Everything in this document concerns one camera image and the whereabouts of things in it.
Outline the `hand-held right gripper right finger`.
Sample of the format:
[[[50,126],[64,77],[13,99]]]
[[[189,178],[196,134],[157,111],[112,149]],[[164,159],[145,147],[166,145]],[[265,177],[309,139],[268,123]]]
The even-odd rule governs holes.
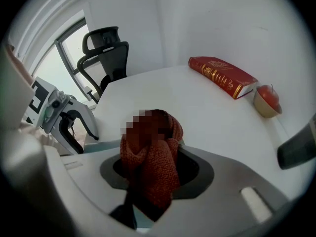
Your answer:
[[[287,197],[245,164],[181,145],[186,181],[157,221],[135,211],[139,231],[152,236],[240,236],[255,232],[284,209]]]

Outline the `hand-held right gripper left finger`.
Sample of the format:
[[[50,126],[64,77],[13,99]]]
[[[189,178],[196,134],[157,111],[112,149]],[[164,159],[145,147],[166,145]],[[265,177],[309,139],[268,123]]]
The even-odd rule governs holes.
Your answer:
[[[112,188],[101,176],[102,162],[118,149],[62,157],[44,147],[48,169],[75,231],[130,231],[109,214],[125,199],[125,190]]]

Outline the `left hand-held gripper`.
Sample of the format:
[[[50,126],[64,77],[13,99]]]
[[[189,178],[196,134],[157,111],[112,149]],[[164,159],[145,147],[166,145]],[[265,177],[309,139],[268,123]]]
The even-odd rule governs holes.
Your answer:
[[[99,140],[96,119],[87,105],[40,77],[35,78],[31,88],[34,96],[25,112],[27,122],[52,133],[72,155],[83,154],[73,129],[76,118],[80,119],[90,137]]]

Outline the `person's left forearm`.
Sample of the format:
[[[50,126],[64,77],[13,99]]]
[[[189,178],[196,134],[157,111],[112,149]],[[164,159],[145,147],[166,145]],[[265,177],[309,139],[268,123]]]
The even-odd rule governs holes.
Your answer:
[[[11,62],[14,64],[17,71],[22,75],[22,77],[25,79],[25,81],[32,85],[34,82],[33,77],[28,73],[28,71],[25,69],[24,65],[14,56],[13,54],[14,46],[7,44],[6,45],[6,52],[11,60]]]

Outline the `black high-back office chair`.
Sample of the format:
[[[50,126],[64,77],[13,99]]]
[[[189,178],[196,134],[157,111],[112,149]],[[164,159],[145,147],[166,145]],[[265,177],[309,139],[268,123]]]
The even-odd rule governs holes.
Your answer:
[[[91,84],[87,94],[96,103],[108,84],[127,77],[129,43],[120,40],[118,30],[118,26],[105,27],[88,32],[82,39],[83,57],[75,71]]]

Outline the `white table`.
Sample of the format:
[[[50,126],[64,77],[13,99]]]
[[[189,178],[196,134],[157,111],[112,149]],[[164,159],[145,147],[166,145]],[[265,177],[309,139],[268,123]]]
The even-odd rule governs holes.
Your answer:
[[[126,125],[142,110],[173,115],[184,131],[184,143],[239,160],[258,172],[288,198],[296,196],[294,171],[280,170],[276,149],[287,139],[277,118],[265,119],[250,98],[232,99],[187,66],[158,69],[108,85],[94,116],[99,142],[121,138]]]

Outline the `small brown bowl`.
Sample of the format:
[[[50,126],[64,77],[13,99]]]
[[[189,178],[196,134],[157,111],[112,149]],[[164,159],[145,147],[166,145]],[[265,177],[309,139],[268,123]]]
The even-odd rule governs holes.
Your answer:
[[[257,112],[264,118],[270,119],[273,118],[277,115],[282,114],[282,108],[281,105],[279,104],[279,110],[278,112],[275,111],[273,108],[271,108],[265,100],[259,95],[259,93],[255,92],[254,98],[253,98],[253,104]]]

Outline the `red apple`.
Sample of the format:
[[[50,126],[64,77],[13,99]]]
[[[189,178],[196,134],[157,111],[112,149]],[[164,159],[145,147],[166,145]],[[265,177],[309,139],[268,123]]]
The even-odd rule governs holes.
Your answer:
[[[257,87],[257,92],[265,100],[265,102],[278,112],[279,110],[279,96],[274,90],[273,85],[262,85]]]

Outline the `red hardcover book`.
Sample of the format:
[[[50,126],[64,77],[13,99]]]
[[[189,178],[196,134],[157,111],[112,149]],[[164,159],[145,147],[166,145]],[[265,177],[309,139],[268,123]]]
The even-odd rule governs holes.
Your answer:
[[[258,82],[244,70],[216,57],[191,57],[188,65],[219,86],[233,99],[250,93]]]

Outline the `black window frame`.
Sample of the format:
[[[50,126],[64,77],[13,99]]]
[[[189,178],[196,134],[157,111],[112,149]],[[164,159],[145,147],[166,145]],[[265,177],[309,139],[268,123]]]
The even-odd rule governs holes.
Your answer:
[[[95,102],[91,96],[84,91],[84,88],[92,85],[85,79],[77,69],[77,62],[84,56],[82,50],[82,41],[85,34],[89,32],[86,19],[82,18],[66,29],[56,40],[55,46],[59,56],[74,82],[76,88],[80,92],[77,99],[87,105],[94,105]]]

